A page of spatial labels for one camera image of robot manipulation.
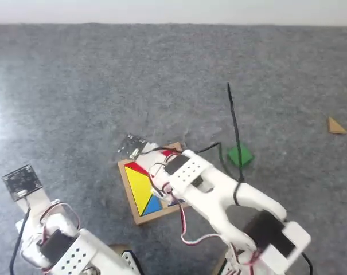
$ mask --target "green puzzle piece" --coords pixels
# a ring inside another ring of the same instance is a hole
[[[247,147],[242,143],[240,143],[240,147],[242,154],[242,166],[246,166],[248,163],[251,162],[252,159],[254,159],[254,156],[253,154],[251,154],[249,149],[247,149]],[[235,166],[240,166],[237,146],[234,146],[231,148],[231,150],[229,150],[228,157],[235,164]]]

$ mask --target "wire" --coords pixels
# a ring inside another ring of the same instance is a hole
[[[309,259],[309,257],[306,255],[305,252],[302,252],[302,256],[304,257],[304,259],[306,260],[306,262],[307,262],[308,265],[309,265],[309,268],[310,268],[310,275],[313,275],[313,264],[312,264],[311,260]]]
[[[88,270],[91,270],[91,269],[93,269],[93,270],[96,272],[96,274],[99,274],[97,268],[94,267],[94,266],[91,266],[91,267],[89,267],[89,268],[85,268],[85,269],[82,270],[82,272],[85,272],[85,271],[88,271]]]
[[[241,145],[240,145],[240,134],[238,130],[238,125],[237,125],[237,119],[236,119],[236,114],[235,114],[235,105],[233,103],[233,98],[232,98],[232,92],[231,92],[231,86],[229,83],[227,83],[227,91],[228,91],[228,98],[229,98],[229,104],[231,106],[231,114],[232,114],[232,120],[233,120],[233,126],[235,128],[235,135],[236,135],[236,144],[237,144],[237,151],[238,151],[238,161],[239,161],[239,173],[240,176],[238,178],[238,184],[235,188],[235,192],[233,193],[233,198],[235,200],[235,204],[239,205],[238,200],[237,200],[237,192],[241,186],[241,184],[244,182],[244,177],[243,177],[243,164],[242,164],[242,151],[241,151]]]
[[[161,165],[160,168],[162,168],[162,166],[166,166],[164,163],[156,162],[156,163],[154,163],[152,166],[150,166],[150,168],[148,169],[148,175],[149,175],[150,184],[151,184],[152,188],[153,188],[160,196],[162,196],[162,192],[161,192],[161,190],[159,190],[159,188],[154,184],[153,176],[151,175],[151,172],[150,172],[150,170],[151,170],[155,165],[157,165],[157,164],[160,164],[160,165]]]
[[[65,202],[58,202],[58,203],[55,203],[54,205],[51,205],[50,207],[48,207],[47,209],[46,209],[46,211],[44,211],[44,213],[41,215],[41,217],[40,217],[40,224],[42,224],[42,225],[44,225],[44,218],[53,210],[53,209],[55,209],[57,206],[62,206],[62,205],[64,205],[64,206],[67,206],[70,210],[71,210],[71,212],[73,212],[73,214],[75,215],[75,217],[76,217],[76,219],[77,219],[77,226],[76,226],[76,228],[77,228],[77,230],[80,230],[80,225],[81,225],[81,223],[80,223],[80,218],[79,218],[79,216],[78,216],[78,214],[76,214],[76,212],[74,211],[74,209],[68,204],[68,203],[65,203]]]
[[[184,236],[186,234],[186,217],[185,217],[185,212],[184,212],[184,208],[181,205],[180,200],[178,200],[173,194],[172,192],[170,192],[170,194],[172,195],[172,197],[177,201],[178,203],[178,207],[180,208],[180,216],[181,216],[181,226],[182,226],[182,233],[181,233],[181,239],[183,241],[183,243],[185,245],[188,246],[196,246],[199,243],[201,243],[203,240],[208,239],[208,238],[213,238],[213,237],[218,237],[221,238],[221,235],[219,234],[206,234],[203,235],[202,237],[200,237],[199,239],[195,240],[195,241],[187,241],[185,240]]]
[[[177,150],[175,148],[157,147],[157,148],[154,148],[154,149],[147,151],[147,152],[141,152],[140,155],[146,155],[146,154],[149,154],[151,152],[155,152],[155,151],[159,151],[159,150],[168,150],[168,151],[175,152],[175,153],[182,153],[182,151]]]
[[[221,144],[221,142],[215,142],[215,143],[213,143],[212,145],[207,146],[207,148],[204,148],[204,149],[195,151],[195,153],[196,153],[196,154],[200,154],[200,153],[206,152],[207,150],[209,150],[209,149],[211,149],[211,148],[213,148],[213,147],[215,147],[215,146],[217,146],[217,145],[219,145],[219,144]]]
[[[25,216],[24,216],[24,219],[23,219],[23,223],[22,223],[22,227],[20,228],[19,235],[18,235],[18,239],[17,239],[17,242],[15,243],[13,255],[12,255],[11,260],[10,260],[10,265],[9,265],[10,275],[14,275],[14,263],[15,263],[15,258],[16,258],[17,254],[18,254],[20,241],[21,241],[22,236],[23,236],[23,232],[24,232],[24,228],[25,228],[25,223],[26,223],[26,221],[27,221],[28,218],[29,218],[29,213],[30,213],[30,207],[29,207],[29,205],[28,205],[28,210],[27,210],[27,212],[25,213]]]

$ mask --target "tangram puzzle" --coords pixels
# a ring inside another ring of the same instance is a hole
[[[181,150],[179,143],[174,143],[167,147]],[[162,153],[169,155],[171,152],[165,151]],[[176,203],[168,205],[151,193],[148,172],[141,166],[129,159],[120,161],[118,166],[132,215],[137,225],[179,210],[179,206]]]

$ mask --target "gray carpet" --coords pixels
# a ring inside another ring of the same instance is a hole
[[[347,274],[347,135],[326,128],[330,115],[347,129],[347,28],[0,26],[0,176],[31,163],[51,198],[105,243],[129,243],[146,274],[209,274],[225,246],[186,247],[178,213],[134,225],[116,151],[126,133],[234,145],[226,81],[255,154],[247,181],[311,234],[316,274]],[[220,167],[216,150],[205,157]],[[239,226],[253,213],[229,211]],[[212,232],[187,216],[188,238]],[[0,274],[21,218],[0,178]]]

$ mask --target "black wire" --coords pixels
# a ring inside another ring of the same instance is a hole
[[[26,223],[26,221],[27,221],[28,218],[29,218],[29,213],[30,213],[30,207],[28,208],[28,211],[25,213],[25,216],[24,216],[24,219],[23,219],[23,224],[22,224],[22,227],[20,228],[17,242],[15,243],[15,247],[14,247],[14,251],[13,251],[13,256],[11,257],[10,265],[9,265],[10,275],[14,275],[14,263],[15,263],[15,258],[16,258],[17,254],[18,254],[20,241],[21,241],[22,236],[23,236],[25,223]]]
[[[157,148],[154,148],[154,149],[147,151],[147,152],[141,152],[140,155],[146,155],[146,154],[149,154],[151,152],[155,152],[155,151],[159,151],[159,150],[168,150],[168,151],[175,152],[175,153],[182,153],[182,151],[179,151],[175,148],[157,147]]]
[[[218,146],[218,149],[219,149],[219,161],[220,161],[220,164],[222,165],[223,167],[223,170],[224,172],[230,176],[231,178],[233,178],[231,172],[229,172],[227,166],[225,165],[224,163],[224,159],[223,159],[223,149],[222,149],[222,143],[221,142],[215,142],[213,143],[212,145],[210,146],[207,146],[207,148],[204,148],[204,149],[201,149],[201,150],[198,150],[198,151],[195,151],[196,154],[200,154],[200,153],[203,153],[203,152],[206,152],[207,150],[215,147],[215,146]]]
[[[83,271],[82,272],[85,272],[85,271],[88,271],[88,270],[91,270],[91,269],[93,269],[97,274],[99,274],[99,272],[98,272],[98,270],[97,270],[97,268],[96,267],[94,267],[94,266],[91,266],[90,268],[85,268],[85,269],[83,269]]]
[[[200,153],[206,152],[207,150],[209,150],[209,149],[211,149],[211,148],[213,148],[213,147],[215,147],[215,146],[217,146],[217,145],[221,145],[221,142],[215,142],[215,143],[213,143],[212,145],[207,146],[207,147],[204,148],[204,149],[195,151],[195,153],[196,153],[196,154],[200,154]]]
[[[312,264],[311,260],[309,259],[309,257],[307,257],[307,255],[306,255],[305,252],[302,252],[302,256],[304,257],[304,259],[306,260],[306,262],[307,262],[308,265],[309,265],[309,268],[310,268],[310,275],[313,275],[313,264]]]
[[[236,135],[236,144],[237,144],[237,150],[238,150],[238,162],[239,162],[239,173],[240,177],[238,179],[239,183],[244,182],[244,177],[243,177],[243,170],[242,170],[242,150],[241,150],[241,145],[240,145],[240,133],[238,130],[238,125],[237,125],[237,119],[236,119],[236,114],[235,114],[235,105],[233,103],[233,98],[232,98],[232,93],[231,93],[231,86],[229,83],[227,83],[227,90],[228,90],[228,98],[229,98],[229,104],[231,105],[231,114],[232,114],[232,119],[233,119],[233,126],[235,128],[235,135]]]

